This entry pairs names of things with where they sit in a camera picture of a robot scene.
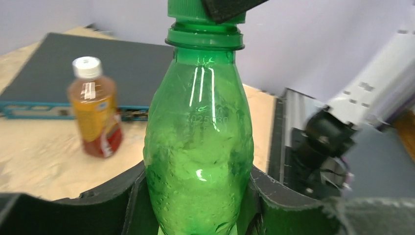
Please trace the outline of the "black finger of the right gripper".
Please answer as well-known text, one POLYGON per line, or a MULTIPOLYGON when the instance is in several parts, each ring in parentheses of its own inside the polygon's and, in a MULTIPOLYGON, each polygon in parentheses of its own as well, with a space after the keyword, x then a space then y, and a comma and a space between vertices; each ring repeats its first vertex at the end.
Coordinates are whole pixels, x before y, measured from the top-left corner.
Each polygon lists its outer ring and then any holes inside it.
POLYGON ((216 24, 243 24, 246 12, 268 0, 202 0, 208 17, 216 24))

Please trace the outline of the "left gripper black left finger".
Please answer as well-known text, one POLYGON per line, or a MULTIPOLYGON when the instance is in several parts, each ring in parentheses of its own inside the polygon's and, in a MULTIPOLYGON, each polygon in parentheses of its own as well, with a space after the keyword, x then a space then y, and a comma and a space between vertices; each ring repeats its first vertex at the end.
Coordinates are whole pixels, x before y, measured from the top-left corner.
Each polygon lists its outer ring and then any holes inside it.
POLYGON ((0 195, 2 235, 156 235, 158 230, 143 162, 73 199, 0 195))

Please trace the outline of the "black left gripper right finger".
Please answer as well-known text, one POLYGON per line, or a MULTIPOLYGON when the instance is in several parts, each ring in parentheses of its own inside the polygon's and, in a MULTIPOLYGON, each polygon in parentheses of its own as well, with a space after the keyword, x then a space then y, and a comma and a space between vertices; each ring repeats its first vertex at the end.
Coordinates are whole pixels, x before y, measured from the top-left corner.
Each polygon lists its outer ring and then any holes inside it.
POLYGON ((240 211, 242 235, 413 235, 413 198, 322 201, 252 168, 240 211))

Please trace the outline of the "green bottle cap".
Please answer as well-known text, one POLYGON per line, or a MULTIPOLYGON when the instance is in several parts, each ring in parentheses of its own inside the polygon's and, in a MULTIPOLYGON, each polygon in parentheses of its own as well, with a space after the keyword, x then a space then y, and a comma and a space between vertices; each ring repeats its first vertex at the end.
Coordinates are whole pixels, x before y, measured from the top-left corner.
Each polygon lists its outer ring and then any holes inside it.
POLYGON ((231 17, 224 22, 218 22, 206 12, 201 0, 168 0, 167 15, 175 22, 194 22, 202 24, 244 24, 246 13, 231 17))

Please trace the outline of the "green plastic bottle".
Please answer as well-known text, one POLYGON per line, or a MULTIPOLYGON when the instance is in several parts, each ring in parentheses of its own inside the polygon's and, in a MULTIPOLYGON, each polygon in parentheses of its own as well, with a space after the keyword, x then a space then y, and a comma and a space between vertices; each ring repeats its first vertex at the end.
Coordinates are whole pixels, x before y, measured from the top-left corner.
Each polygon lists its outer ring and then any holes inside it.
POLYGON ((173 59, 149 108, 143 157, 165 235, 228 235, 254 159, 251 114, 235 64, 234 24, 176 22, 173 59))

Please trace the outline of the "tea bottle with yellow-red label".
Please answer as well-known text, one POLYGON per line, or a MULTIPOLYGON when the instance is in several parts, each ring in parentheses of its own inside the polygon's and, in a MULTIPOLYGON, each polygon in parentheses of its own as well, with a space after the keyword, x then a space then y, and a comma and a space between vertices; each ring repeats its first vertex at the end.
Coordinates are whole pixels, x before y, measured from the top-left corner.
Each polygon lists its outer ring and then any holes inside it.
POLYGON ((75 77, 68 98, 84 151, 99 158, 112 156, 123 139, 115 82, 104 74, 94 79, 75 77))

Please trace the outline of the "white bottle cap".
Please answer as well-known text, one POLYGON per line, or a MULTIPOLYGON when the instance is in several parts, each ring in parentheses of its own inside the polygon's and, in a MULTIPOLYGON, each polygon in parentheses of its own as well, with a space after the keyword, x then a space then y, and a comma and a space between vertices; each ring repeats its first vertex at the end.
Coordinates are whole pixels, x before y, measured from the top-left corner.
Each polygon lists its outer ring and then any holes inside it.
POLYGON ((94 79, 103 74, 101 60, 93 56, 79 57, 72 62, 75 77, 94 79))

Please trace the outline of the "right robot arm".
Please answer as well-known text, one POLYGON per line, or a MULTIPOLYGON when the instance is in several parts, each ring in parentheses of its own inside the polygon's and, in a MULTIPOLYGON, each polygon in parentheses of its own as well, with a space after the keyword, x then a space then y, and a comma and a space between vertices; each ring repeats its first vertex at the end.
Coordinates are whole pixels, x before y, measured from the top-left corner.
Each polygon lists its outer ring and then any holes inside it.
POLYGON ((392 122, 415 100, 412 0, 208 0, 245 11, 238 65, 257 168, 316 199, 414 197, 392 122))

